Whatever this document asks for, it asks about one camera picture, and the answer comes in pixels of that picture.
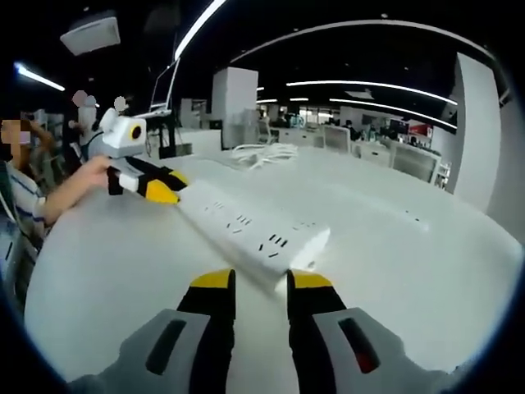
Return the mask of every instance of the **ceiling light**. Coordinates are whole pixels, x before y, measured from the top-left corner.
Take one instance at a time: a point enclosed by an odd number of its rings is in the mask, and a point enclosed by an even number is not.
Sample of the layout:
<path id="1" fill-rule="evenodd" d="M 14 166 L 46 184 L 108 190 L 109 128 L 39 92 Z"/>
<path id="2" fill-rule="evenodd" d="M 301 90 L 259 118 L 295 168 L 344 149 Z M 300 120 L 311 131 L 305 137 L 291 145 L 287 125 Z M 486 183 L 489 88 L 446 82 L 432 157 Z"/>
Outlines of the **ceiling light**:
<path id="1" fill-rule="evenodd" d="M 372 107 L 379 107 L 379 108 L 387 108 L 392 109 L 394 111 L 400 111 L 400 112 L 406 112 L 411 113 L 412 115 L 416 115 L 418 117 L 424 117 L 426 119 L 430 119 L 431 121 L 437 121 L 439 123 L 444 124 L 445 126 L 452 127 L 453 129 L 457 129 L 457 126 L 451 125 L 450 123 L 447 123 L 446 121 L 442 121 L 440 119 L 436 119 L 435 117 L 429 117 L 428 115 L 423 115 L 419 112 L 410 111 L 408 109 L 403 108 L 397 108 L 397 107 L 391 107 L 390 105 L 384 105 L 384 104 L 376 104 L 376 103 L 368 103 L 366 101 L 355 101 L 355 100 L 342 100 L 340 98 L 331 98 L 330 101 L 334 103 L 348 103 L 348 104 L 361 104 L 361 105 L 370 105 Z"/>
<path id="2" fill-rule="evenodd" d="M 182 51 L 185 50 L 189 42 L 197 34 L 200 28 L 203 27 L 204 23 L 206 23 L 206 21 L 212 17 L 215 11 L 218 10 L 225 2 L 226 0 L 214 0 L 213 3 L 210 4 L 206 10 L 204 10 L 201 16 L 195 21 L 194 25 L 188 30 L 188 33 L 186 33 L 182 41 L 180 41 L 180 44 L 175 51 L 175 61 L 179 60 Z"/>
<path id="3" fill-rule="evenodd" d="M 301 86 L 301 85 L 366 85 L 366 86 L 381 86 L 382 88 L 392 88 L 392 89 L 400 89 L 400 90 L 406 90 L 407 92 L 412 93 L 418 93 L 423 94 L 428 97 L 432 97 L 434 99 L 446 101 L 447 103 L 458 105 L 454 100 L 451 100 L 449 98 L 438 96 L 437 94 L 432 94 L 428 92 L 423 92 L 422 90 L 412 89 L 412 88 L 405 88 L 404 86 L 398 86 L 398 85 L 389 85 L 389 84 L 380 84 L 378 82 L 364 82 L 362 80 L 309 80 L 305 82 L 291 82 L 286 84 L 286 86 Z"/>
<path id="4" fill-rule="evenodd" d="M 20 64 L 16 65 L 16 68 L 18 69 L 18 73 L 20 75 L 22 75 L 22 76 L 27 76 L 28 78 L 30 78 L 32 80 L 36 80 L 36 81 L 40 82 L 41 84 L 45 84 L 47 86 L 51 86 L 52 88 L 60 90 L 61 92 L 66 90 L 63 86 L 60 86 L 59 84 L 55 84 L 54 82 L 52 82 L 50 80 L 47 80 L 47 79 L 43 78 L 42 76 L 39 76 L 38 74 L 33 73 L 32 71 L 29 71 L 27 68 L 25 68 L 24 66 L 22 66 Z"/>
<path id="5" fill-rule="evenodd" d="M 346 92 L 348 96 L 352 96 L 356 99 L 373 100 L 372 93 L 366 89 L 364 92 Z"/>

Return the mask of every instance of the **black ceiling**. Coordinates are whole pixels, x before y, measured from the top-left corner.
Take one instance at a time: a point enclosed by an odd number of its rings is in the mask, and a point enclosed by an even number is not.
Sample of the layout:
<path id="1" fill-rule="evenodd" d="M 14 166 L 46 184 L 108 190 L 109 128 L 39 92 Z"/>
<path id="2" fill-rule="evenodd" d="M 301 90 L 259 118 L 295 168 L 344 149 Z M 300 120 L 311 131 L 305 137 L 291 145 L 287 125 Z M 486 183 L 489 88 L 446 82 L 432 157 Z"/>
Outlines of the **black ceiling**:
<path id="1" fill-rule="evenodd" d="M 180 26 L 163 34 L 144 34 L 149 13 L 160 4 L 174 2 L 41 2 L 25 14 L 30 26 L 17 60 L 32 71 L 66 87 L 53 91 L 43 85 L 20 81 L 23 102 L 46 107 L 66 102 L 78 89 L 94 95 L 103 106 L 120 94 L 135 93 L 148 101 L 158 72 L 169 64 L 174 32 L 180 41 L 211 0 L 180 0 Z M 199 31 L 182 55 L 176 80 L 179 97 L 210 98 L 212 76 L 243 51 L 295 30 L 349 21 L 387 19 L 413 21 L 447 29 L 480 44 L 492 45 L 494 10 L 473 15 L 472 10 L 454 12 L 444 3 L 423 4 L 402 11 L 371 2 L 368 7 L 335 0 L 227 0 Z M 59 37 L 76 19 L 96 11 L 115 10 L 121 45 L 74 57 Z M 286 87 L 301 80 L 365 80 L 402 85 L 448 97 L 454 85 L 455 54 L 460 51 L 487 64 L 490 59 L 468 45 L 440 34 L 400 26 L 359 26 L 324 30 L 274 44 L 234 62 L 232 66 L 259 71 L 263 99 L 286 101 L 308 97 L 313 104 L 328 104 L 329 98 L 352 99 L 346 90 L 358 86 Z M 504 83 L 498 76 L 500 90 Z M 369 88 L 377 103 L 440 117 L 445 103 L 399 90 Z"/>

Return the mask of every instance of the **white table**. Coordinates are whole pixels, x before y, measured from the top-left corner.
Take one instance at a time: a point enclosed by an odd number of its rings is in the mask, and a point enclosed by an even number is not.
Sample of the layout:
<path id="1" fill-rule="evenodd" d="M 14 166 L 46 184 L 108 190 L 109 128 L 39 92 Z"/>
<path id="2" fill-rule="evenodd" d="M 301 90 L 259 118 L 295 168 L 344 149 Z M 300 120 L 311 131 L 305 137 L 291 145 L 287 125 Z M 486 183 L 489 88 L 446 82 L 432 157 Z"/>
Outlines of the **white table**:
<path id="1" fill-rule="evenodd" d="M 262 208 L 278 204 L 327 222 L 332 236 L 318 271 L 348 307 L 398 334 L 424 368 L 450 371 L 472 357 L 514 292 L 521 245 L 482 213 L 401 172 L 307 148 L 295 163 L 250 173 L 195 157 L 164 163 Z M 46 240 L 26 327 L 66 380 L 99 373 L 134 330 L 176 308 L 193 278 L 226 265 L 177 208 L 95 192 Z M 237 272 L 228 392 L 298 392 L 284 297 Z"/>

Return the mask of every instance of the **human arm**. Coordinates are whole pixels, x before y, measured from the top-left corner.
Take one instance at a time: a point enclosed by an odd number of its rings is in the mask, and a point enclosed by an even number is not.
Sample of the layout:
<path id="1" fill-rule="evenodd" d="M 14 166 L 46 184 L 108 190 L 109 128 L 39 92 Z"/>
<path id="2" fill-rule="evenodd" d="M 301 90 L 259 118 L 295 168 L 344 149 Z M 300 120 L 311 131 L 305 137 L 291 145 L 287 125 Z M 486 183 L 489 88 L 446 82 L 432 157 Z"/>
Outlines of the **human arm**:
<path id="1" fill-rule="evenodd" d="M 53 138 L 53 134 L 45 130 L 36 121 L 30 121 L 30 124 L 30 133 L 40 140 L 40 143 L 45 150 L 48 152 L 51 151 L 55 147 L 55 139 Z"/>
<path id="2" fill-rule="evenodd" d="M 67 125 L 69 126 L 70 129 L 72 129 L 73 131 L 78 131 L 80 134 L 84 134 L 85 133 L 85 129 L 84 127 L 77 121 L 68 121 L 67 122 Z"/>
<path id="3" fill-rule="evenodd" d="M 110 159 L 104 156 L 92 158 L 53 191 L 43 206 L 45 223 L 54 224 L 67 209 L 78 203 L 95 186 L 107 188 L 106 170 L 110 165 Z"/>

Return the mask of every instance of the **white pillar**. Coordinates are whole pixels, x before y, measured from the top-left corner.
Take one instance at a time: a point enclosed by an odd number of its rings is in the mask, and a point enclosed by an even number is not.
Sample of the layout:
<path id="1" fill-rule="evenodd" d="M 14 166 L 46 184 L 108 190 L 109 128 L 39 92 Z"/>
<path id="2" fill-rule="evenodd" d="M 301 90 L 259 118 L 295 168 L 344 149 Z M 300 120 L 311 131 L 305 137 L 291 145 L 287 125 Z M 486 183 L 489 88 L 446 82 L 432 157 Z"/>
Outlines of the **white pillar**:
<path id="1" fill-rule="evenodd" d="M 458 129 L 446 189 L 486 212 L 500 161 L 500 105 L 492 70 L 458 53 Z"/>
<path id="2" fill-rule="evenodd" d="M 268 105 L 268 117 L 270 121 L 276 121 L 279 117 L 279 106 L 277 104 Z"/>
<path id="3" fill-rule="evenodd" d="M 191 98 L 183 98 L 180 101 L 180 124 L 182 127 L 191 128 L 194 127 L 193 125 L 193 113 L 191 112 L 191 105 L 192 105 L 192 99 Z"/>
<path id="4" fill-rule="evenodd" d="M 213 77 L 212 117 L 222 120 L 222 142 L 234 148 L 244 142 L 247 111 L 257 107 L 258 72 L 228 67 Z"/>

